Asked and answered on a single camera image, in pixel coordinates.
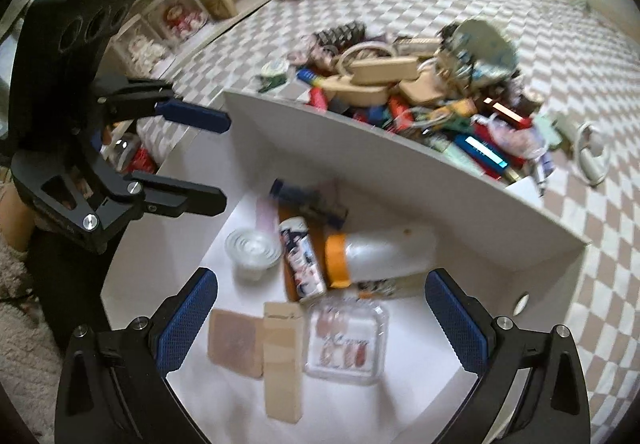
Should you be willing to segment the square wooden coaster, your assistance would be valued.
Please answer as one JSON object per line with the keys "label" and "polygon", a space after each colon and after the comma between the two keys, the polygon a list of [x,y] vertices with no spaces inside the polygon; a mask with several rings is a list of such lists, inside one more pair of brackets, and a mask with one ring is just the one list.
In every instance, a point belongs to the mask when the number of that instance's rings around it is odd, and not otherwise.
{"label": "square wooden coaster", "polygon": [[239,375],[259,379],[264,373],[264,320],[227,310],[209,316],[209,360]]}

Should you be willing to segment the long wooden block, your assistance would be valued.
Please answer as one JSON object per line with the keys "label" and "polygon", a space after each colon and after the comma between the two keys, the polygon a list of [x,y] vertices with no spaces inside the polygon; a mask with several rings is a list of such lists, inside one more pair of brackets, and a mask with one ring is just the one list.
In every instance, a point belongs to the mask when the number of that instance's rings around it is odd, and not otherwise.
{"label": "long wooden block", "polygon": [[297,424],[302,418],[305,316],[298,303],[264,304],[265,409],[269,418]]}

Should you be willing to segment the plastic bottle red cap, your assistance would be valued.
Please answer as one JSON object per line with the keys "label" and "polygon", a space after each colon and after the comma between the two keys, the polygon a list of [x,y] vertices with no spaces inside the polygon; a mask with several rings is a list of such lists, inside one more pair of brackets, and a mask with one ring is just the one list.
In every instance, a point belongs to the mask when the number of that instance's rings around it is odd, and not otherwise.
{"label": "plastic bottle red cap", "polygon": [[145,149],[137,134],[126,132],[118,139],[106,160],[118,173],[142,171],[155,173],[156,165],[151,154]]}

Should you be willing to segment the clear round plastic lid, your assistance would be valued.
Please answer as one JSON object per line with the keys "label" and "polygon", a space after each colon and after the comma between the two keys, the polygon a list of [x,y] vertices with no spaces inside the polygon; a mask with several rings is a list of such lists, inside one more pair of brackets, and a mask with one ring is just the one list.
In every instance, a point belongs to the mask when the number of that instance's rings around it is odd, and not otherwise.
{"label": "clear round plastic lid", "polygon": [[279,240],[256,229],[234,230],[226,238],[224,248],[236,275],[244,281],[259,281],[279,263],[282,256]]}

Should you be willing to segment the white round tape measure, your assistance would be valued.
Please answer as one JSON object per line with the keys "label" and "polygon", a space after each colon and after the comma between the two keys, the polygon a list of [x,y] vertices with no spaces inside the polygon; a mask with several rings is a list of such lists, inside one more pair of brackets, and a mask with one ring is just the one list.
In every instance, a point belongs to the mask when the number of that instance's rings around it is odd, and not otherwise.
{"label": "white round tape measure", "polygon": [[288,77],[290,64],[287,60],[271,60],[262,65],[259,76],[265,79]]}

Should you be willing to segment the dark blue tube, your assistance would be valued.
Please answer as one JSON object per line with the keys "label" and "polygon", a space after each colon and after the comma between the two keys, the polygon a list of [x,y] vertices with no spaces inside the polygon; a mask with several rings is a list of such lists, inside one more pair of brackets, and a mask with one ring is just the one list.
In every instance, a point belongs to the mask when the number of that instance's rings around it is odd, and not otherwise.
{"label": "dark blue tube", "polygon": [[281,179],[273,181],[269,196],[280,205],[294,208],[302,215],[318,219],[335,230],[341,230],[348,217],[345,206],[336,201],[330,203],[318,190],[288,184]]}

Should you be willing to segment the small printed can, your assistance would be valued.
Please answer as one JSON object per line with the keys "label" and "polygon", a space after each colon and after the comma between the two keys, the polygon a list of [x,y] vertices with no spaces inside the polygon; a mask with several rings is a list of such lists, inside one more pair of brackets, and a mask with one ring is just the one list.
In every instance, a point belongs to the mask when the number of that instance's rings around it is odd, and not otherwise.
{"label": "small printed can", "polygon": [[299,301],[310,301],[326,293],[326,283],[303,217],[293,217],[279,225],[285,260],[293,272]]}

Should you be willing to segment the brown hair claw clip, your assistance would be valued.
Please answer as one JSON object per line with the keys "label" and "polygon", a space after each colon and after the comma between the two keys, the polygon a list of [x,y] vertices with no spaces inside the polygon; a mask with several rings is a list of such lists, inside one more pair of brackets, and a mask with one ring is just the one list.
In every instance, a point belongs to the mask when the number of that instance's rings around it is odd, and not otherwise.
{"label": "brown hair claw clip", "polygon": [[332,47],[342,52],[366,39],[366,24],[352,21],[314,33],[317,44],[322,48]]}

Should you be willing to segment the white storage box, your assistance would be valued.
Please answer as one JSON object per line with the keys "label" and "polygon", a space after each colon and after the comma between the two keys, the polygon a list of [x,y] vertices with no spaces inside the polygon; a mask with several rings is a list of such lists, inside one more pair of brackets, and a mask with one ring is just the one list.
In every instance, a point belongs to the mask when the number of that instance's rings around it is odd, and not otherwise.
{"label": "white storage box", "polygon": [[211,443],[585,443],[564,319],[586,241],[419,143],[226,91],[160,171],[220,215],[127,227],[101,298],[114,328],[192,274],[217,298],[169,390]]}

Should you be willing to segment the clear nail tips box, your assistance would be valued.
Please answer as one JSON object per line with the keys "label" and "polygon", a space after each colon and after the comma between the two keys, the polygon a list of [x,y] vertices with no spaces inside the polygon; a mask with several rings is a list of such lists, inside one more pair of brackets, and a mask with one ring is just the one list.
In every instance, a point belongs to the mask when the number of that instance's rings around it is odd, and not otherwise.
{"label": "clear nail tips box", "polygon": [[384,372],[388,313],[378,302],[327,297],[307,310],[306,375],[372,386]]}

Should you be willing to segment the white power bank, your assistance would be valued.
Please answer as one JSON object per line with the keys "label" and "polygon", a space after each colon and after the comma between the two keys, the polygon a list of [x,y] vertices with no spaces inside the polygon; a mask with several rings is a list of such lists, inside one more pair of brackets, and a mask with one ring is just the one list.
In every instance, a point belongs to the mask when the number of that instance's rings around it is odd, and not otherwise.
{"label": "white power bank", "polygon": [[538,186],[532,177],[521,178],[520,180],[508,185],[506,192],[518,197],[520,201],[529,204],[530,207],[541,209],[544,200],[539,193]]}

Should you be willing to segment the frosted bottle orange cap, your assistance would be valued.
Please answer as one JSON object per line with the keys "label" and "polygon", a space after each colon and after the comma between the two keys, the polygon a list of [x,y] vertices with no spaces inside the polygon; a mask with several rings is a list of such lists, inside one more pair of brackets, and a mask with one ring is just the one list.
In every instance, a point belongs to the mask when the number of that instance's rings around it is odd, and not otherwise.
{"label": "frosted bottle orange cap", "polygon": [[324,262],[332,288],[397,279],[431,270],[438,236],[428,224],[408,223],[326,239]]}

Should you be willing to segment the blue lighter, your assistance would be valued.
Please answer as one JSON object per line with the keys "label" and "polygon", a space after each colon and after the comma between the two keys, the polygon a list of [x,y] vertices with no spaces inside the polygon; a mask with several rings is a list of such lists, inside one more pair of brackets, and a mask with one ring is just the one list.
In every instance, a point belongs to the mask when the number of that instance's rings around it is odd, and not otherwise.
{"label": "blue lighter", "polygon": [[508,162],[494,149],[471,134],[458,134],[454,137],[454,144],[477,163],[486,166],[497,175],[505,175]]}

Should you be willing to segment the floral fabric pouch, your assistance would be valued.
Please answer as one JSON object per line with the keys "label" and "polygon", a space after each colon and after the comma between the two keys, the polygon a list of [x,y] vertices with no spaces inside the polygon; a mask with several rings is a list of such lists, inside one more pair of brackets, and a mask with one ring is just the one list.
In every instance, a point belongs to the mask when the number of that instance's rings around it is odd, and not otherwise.
{"label": "floral fabric pouch", "polygon": [[453,22],[439,30],[439,37],[438,62],[463,85],[491,85],[518,69],[514,45],[487,21]]}

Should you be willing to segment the checkered bed sheet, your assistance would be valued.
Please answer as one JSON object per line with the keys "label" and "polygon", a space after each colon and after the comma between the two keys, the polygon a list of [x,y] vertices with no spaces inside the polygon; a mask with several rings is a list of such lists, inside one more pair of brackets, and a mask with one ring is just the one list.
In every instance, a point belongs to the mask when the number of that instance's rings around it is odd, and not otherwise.
{"label": "checkered bed sheet", "polygon": [[605,442],[639,391],[639,53],[596,12],[565,0],[272,0],[186,61],[175,74],[186,100],[248,90],[262,65],[318,30],[359,21],[432,36],[479,18],[509,37],[525,85],[544,108],[592,121],[611,146],[605,181],[588,186],[553,157],[544,208],[589,239],[567,323],[586,374],[594,442]]}

